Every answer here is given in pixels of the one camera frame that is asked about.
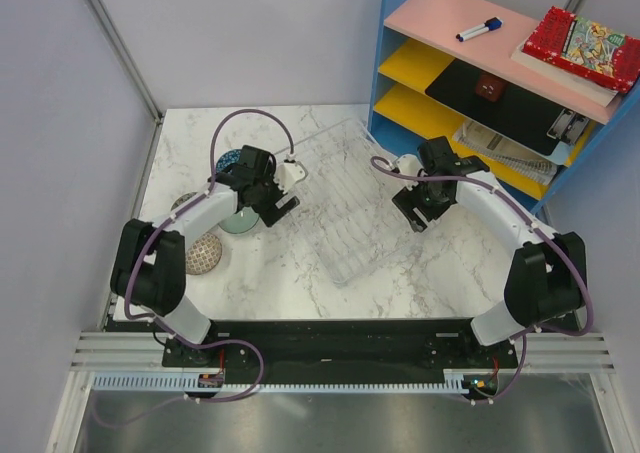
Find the blue triangle pattern bowl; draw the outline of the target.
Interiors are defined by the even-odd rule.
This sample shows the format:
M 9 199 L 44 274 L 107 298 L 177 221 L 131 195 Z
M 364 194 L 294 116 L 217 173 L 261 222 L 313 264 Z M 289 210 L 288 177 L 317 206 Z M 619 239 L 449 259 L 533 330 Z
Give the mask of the blue triangle pattern bowl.
M 216 162 L 216 171 L 222 172 L 237 163 L 240 158 L 241 150 L 233 149 L 222 154 Z

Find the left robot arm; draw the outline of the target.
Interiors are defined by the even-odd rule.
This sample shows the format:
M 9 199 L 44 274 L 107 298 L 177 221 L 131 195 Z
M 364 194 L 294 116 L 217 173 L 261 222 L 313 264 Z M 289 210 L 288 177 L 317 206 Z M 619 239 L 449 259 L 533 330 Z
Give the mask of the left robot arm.
M 208 366 L 219 355 L 219 342 L 209 336 L 212 321 L 186 296 L 186 254 L 193 243 L 219 223 L 249 208 L 267 227 L 299 205 L 288 194 L 307 177 L 292 158 L 252 146 L 239 159 L 214 171 L 194 197 L 153 221 L 131 219 L 123 227 L 110 278 L 113 293 L 144 310 L 138 318 L 157 322 L 185 342 L 185 355 Z

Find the white wire dish rack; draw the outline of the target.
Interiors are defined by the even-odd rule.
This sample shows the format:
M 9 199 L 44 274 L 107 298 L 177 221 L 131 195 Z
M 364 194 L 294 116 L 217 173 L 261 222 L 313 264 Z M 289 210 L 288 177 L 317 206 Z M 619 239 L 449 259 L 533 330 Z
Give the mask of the white wire dish rack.
M 356 119 L 295 145 L 295 160 L 307 176 L 291 190 L 299 205 L 290 217 L 338 285 L 424 239 L 392 203 L 403 183 L 373 168 L 373 156 L 393 158 Z

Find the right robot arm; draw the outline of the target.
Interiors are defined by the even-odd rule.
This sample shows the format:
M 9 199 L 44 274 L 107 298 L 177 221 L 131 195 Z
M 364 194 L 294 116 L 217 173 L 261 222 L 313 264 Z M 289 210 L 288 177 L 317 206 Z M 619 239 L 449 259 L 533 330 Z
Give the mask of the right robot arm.
M 461 206 L 478 217 L 509 254 L 501 301 L 471 320 L 472 333 L 458 341 L 467 365 L 483 365 L 494 344 L 586 306 L 586 248 L 574 233 L 541 223 L 500 184 L 477 156 L 461 157 L 445 137 L 424 141 L 416 153 L 388 168 L 403 180 L 394 205 L 416 232 Z

